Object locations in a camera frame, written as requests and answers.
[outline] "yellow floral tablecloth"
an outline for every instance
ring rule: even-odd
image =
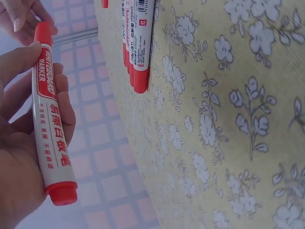
[[[305,229],[305,2],[156,0],[149,90],[100,40],[163,229]]]

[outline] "fingernail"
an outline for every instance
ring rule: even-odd
[[[20,18],[17,18],[15,21],[14,21],[14,32],[17,32],[21,29],[21,19]]]
[[[36,49],[40,48],[40,46],[41,46],[41,44],[39,41],[35,41],[29,45],[29,47],[36,48]]]

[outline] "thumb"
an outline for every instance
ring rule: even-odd
[[[22,4],[21,0],[3,0],[2,3],[13,23],[14,32],[19,31],[26,20],[27,12],[25,6]]]

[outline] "barcode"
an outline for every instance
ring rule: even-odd
[[[138,2],[138,9],[139,12],[146,12],[145,9],[145,0],[139,0]]]

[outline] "tiled floor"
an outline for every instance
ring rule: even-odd
[[[44,0],[60,35],[97,26],[90,0]],[[1,40],[17,46],[1,33]],[[53,49],[64,65],[77,125],[69,146],[79,184],[76,204],[55,207],[48,198],[18,229],[158,229],[156,214],[129,147],[97,38]],[[19,114],[28,109],[30,102]]]

